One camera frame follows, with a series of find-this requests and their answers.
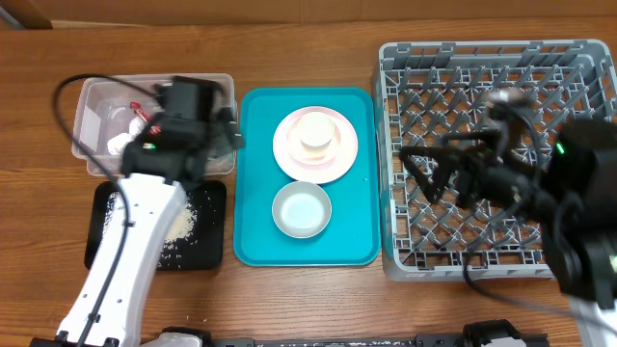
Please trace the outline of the clear plastic storage bin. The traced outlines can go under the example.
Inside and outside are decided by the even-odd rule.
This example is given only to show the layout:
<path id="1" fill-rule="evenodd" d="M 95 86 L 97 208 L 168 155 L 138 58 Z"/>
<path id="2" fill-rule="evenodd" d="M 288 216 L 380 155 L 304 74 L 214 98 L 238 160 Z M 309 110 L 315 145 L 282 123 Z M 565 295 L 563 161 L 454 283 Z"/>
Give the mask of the clear plastic storage bin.
<path id="1" fill-rule="evenodd" d="M 219 83 L 225 90 L 226 98 L 221 106 L 229 107 L 234 120 L 237 112 L 234 93 L 234 82 L 226 73 L 171 73 L 171 74 L 132 74 L 119 75 L 118 78 L 131 84 L 154 91 L 154 85 L 171 83 L 173 75 L 181 75 Z M 129 108 L 131 102 L 138 102 L 144 110 L 153 116 L 162 111 L 158 103 L 145 94 L 116 82 L 105 79 L 90 78 L 84 82 L 76 106 L 73 122 L 73 137 L 85 146 L 95 158 L 101 161 L 114 174 L 120 173 L 121 154 L 110 155 L 107 142 L 113 137 L 127 132 L 129 123 L 135 118 Z M 88 174 L 104 176 L 100 168 L 94 164 L 76 145 L 71 147 L 72 155 L 86 161 Z M 205 175 L 230 174 L 236 162 L 236 153 L 226 156 L 208 157 Z"/>

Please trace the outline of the grey dishwasher rack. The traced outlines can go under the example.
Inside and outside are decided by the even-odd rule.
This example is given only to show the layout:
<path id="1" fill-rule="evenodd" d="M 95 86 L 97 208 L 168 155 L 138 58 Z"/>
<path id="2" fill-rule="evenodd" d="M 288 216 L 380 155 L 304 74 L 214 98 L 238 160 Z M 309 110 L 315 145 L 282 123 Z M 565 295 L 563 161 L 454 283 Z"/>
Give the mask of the grey dishwasher rack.
<path id="1" fill-rule="evenodd" d="M 389 42 L 373 75 L 383 268 L 398 281 L 547 278 L 541 230 L 480 201 L 459 208 L 453 191 L 429 202 L 398 153 L 447 133 L 490 125 L 483 96 L 516 89 L 532 102 L 539 138 L 515 156 L 548 162 L 560 125 L 616 119 L 616 70 L 599 40 Z"/>

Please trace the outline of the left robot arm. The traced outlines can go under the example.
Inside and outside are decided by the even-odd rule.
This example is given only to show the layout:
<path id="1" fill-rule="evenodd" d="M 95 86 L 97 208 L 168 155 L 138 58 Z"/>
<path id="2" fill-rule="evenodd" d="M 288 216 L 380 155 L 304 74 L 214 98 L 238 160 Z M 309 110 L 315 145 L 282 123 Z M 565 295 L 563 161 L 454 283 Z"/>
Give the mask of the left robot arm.
<path id="1" fill-rule="evenodd" d="M 148 292 L 187 189 L 201 182 L 209 157 L 243 146 L 220 83 L 174 75 L 167 84 L 139 91 L 161 110 L 124 147 L 120 177 L 77 138 L 71 140 L 115 188 L 115 210 L 55 337 L 35 337 L 34 346 L 140 345 Z"/>

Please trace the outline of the pink bowl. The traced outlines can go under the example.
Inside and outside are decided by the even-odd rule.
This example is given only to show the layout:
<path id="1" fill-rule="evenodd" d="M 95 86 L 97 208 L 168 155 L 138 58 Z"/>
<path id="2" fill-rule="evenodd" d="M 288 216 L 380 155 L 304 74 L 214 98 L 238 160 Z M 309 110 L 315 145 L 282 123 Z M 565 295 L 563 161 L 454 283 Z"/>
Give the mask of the pink bowl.
<path id="1" fill-rule="evenodd" d="M 339 147 L 339 133 L 336 131 L 323 147 L 309 147 L 300 140 L 296 130 L 291 130 L 286 135 L 286 144 L 292 159 L 302 164 L 321 165 L 335 158 Z"/>

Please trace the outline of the teal serving tray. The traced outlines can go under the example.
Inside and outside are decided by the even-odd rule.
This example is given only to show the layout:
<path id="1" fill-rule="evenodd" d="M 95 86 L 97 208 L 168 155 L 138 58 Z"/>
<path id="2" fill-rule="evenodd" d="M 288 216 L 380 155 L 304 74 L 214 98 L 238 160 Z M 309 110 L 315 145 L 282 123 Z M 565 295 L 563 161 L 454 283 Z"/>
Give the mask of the teal serving tray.
<path id="1" fill-rule="evenodd" d="M 325 229 L 309 239 L 285 235 L 275 225 L 275 195 L 292 182 L 279 167 L 273 137 L 292 112 L 323 106 L 353 125 L 358 155 L 341 178 L 324 184 L 333 215 Z M 233 248 L 250 266 L 363 266 L 379 254 L 380 206 L 378 155 L 373 103 L 357 87 L 257 88 L 240 104 L 240 132 L 245 145 L 237 152 Z"/>

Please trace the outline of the white cup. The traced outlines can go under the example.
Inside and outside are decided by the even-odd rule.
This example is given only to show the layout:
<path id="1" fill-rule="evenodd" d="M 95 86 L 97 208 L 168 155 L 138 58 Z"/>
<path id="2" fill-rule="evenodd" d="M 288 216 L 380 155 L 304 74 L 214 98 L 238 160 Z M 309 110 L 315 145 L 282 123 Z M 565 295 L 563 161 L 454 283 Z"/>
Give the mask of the white cup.
<path id="1" fill-rule="evenodd" d="M 296 130 L 300 142 L 309 148 L 322 148 L 330 143 L 335 125 L 323 112 L 309 112 L 299 118 Z"/>

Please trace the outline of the cardboard backdrop wall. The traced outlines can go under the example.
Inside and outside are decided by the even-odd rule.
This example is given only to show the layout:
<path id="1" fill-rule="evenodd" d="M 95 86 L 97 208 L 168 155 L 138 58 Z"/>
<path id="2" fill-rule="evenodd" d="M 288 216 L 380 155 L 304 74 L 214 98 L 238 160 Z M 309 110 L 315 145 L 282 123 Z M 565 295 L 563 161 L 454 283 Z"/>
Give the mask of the cardboard backdrop wall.
<path id="1" fill-rule="evenodd" d="M 57 22 L 171 26 L 610 16 L 614 0 L 12 0 L 29 29 Z"/>

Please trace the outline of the white pink plate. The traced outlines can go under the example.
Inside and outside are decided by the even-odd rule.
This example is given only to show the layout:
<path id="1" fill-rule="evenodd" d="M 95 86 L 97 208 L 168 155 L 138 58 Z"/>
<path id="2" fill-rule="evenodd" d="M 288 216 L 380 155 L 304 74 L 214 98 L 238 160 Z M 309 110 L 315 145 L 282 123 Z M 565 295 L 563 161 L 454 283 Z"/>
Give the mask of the white pink plate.
<path id="1" fill-rule="evenodd" d="M 327 114 L 339 133 L 339 147 L 335 158 L 321 165 L 302 164 L 292 159 L 287 151 L 286 135 L 296 130 L 299 118 L 309 112 Z M 324 184 L 345 175 L 353 166 L 359 150 L 359 140 L 354 126 L 338 111 L 322 106 L 300 108 L 286 116 L 278 125 L 273 138 L 273 153 L 282 171 L 295 180 Z"/>

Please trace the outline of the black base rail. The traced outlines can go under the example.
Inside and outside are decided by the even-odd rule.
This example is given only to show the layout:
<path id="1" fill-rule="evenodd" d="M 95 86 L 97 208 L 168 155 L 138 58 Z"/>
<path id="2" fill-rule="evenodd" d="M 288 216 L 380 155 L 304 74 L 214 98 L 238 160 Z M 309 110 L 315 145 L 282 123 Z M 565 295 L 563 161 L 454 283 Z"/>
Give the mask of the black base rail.
<path id="1" fill-rule="evenodd" d="M 160 337 L 195 338 L 190 346 L 204 347 L 550 347 L 546 334 L 523 334 L 508 320 L 467 324 L 460 333 L 422 333 L 411 337 L 318 338 L 255 340 L 248 337 L 215 339 L 209 332 L 184 327 L 165 328 Z"/>

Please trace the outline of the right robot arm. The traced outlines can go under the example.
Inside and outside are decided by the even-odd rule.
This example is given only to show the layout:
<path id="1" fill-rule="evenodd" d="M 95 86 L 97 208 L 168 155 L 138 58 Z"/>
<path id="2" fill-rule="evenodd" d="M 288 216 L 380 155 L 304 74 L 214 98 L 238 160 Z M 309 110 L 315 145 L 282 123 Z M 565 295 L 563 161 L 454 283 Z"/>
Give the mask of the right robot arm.
<path id="1" fill-rule="evenodd" d="M 531 100 L 505 89 L 486 93 L 484 104 L 496 129 L 445 134 L 435 147 L 402 147 L 400 161 L 430 203 L 453 187 L 462 208 L 487 200 L 507 217 L 539 224 L 546 262 L 570 308 L 499 295 L 468 273 L 465 282 L 496 301 L 576 320 L 585 346 L 615 345 L 615 123 L 570 120 L 558 132 L 549 163 L 526 164 L 512 151 L 524 133 L 540 145 Z"/>

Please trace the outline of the white napkin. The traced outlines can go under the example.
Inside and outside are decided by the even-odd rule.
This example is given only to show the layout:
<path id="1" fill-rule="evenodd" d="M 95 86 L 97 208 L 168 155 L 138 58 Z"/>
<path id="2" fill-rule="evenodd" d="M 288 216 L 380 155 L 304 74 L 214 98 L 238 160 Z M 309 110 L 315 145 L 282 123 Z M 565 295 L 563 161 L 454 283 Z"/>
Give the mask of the white napkin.
<path id="1" fill-rule="evenodd" d="M 139 135 L 143 128 L 145 127 L 146 122 L 136 117 L 130 123 L 127 132 L 122 132 L 121 134 L 113 137 L 107 142 L 107 149 L 110 155 L 120 155 L 123 153 L 124 148 L 128 143 L 133 141 L 137 135 Z"/>

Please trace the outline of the grey bowl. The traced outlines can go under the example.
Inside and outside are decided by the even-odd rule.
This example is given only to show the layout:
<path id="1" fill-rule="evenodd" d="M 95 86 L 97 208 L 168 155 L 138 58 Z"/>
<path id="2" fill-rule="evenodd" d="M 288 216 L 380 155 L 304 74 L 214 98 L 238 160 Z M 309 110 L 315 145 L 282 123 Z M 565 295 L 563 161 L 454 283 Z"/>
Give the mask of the grey bowl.
<path id="1" fill-rule="evenodd" d="M 295 239 L 309 239 L 321 233 L 332 218 L 332 203 L 319 185 L 293 181 L 283 186 L 272 203 L 277 228 Z"/>

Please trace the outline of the red snack wrapper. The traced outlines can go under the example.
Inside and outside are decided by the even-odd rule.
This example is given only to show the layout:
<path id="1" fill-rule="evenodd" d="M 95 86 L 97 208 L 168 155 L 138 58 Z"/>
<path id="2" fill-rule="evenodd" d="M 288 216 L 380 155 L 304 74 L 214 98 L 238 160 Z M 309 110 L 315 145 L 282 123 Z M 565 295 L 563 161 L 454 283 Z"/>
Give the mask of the red snack wrapper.
<path id="1" fill-rule="evenodd" d="M 129 123 L 129 133 L 136 135 L 150 121 L 151 116 L 138 102 L 131 102 L 129 108 L 133 111 L 135 118 Z"/>

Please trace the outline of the black plastic tray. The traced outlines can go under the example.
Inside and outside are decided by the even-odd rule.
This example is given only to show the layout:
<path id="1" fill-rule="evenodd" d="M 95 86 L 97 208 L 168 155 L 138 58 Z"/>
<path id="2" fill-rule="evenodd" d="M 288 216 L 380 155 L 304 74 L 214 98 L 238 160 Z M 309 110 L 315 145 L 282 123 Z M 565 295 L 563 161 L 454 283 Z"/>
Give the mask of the black plastic tray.
<path id="1" fill-rule="evenodd" d="M 187 269 L 159 271 L 215 270 L 222 263 L 227 188 L 221 181 L 206 180 L 188 193 L 192 194 L 194 204 L 200 207 L 197 244 L 180 247 L 181 254 L 188 256 L 188 259 L 180 260 L 179 264 L 187 265 Z M 95 189 L 84 255 L 87 268 L 91 267 L 100 241 L 110 228 L 115 198 L 116 191 L 108 182 L 99 184 Z"/>

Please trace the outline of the pile of white rice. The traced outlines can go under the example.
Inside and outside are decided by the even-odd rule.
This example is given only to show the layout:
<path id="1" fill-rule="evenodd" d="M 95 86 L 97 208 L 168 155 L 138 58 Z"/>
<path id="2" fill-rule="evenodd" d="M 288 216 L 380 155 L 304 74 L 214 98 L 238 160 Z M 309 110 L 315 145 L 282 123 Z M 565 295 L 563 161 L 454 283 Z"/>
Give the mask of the pile of white rice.
<path id="1" fill-rule="evenodd" d="M 197 223 L 200 214 L 200 207 L 194 204 L 191 193 L 187 194 L 187 201 L 183 210 L 175 218 L 169 229 L 160 260 L 157 265 L 158 270 L 178 270 L 187 269 L 187 265 L 180 265 L 180 260 L 187 260 L 188 256 L 182 255 L 180 247 L 195 246 L 197 244 Z"/>

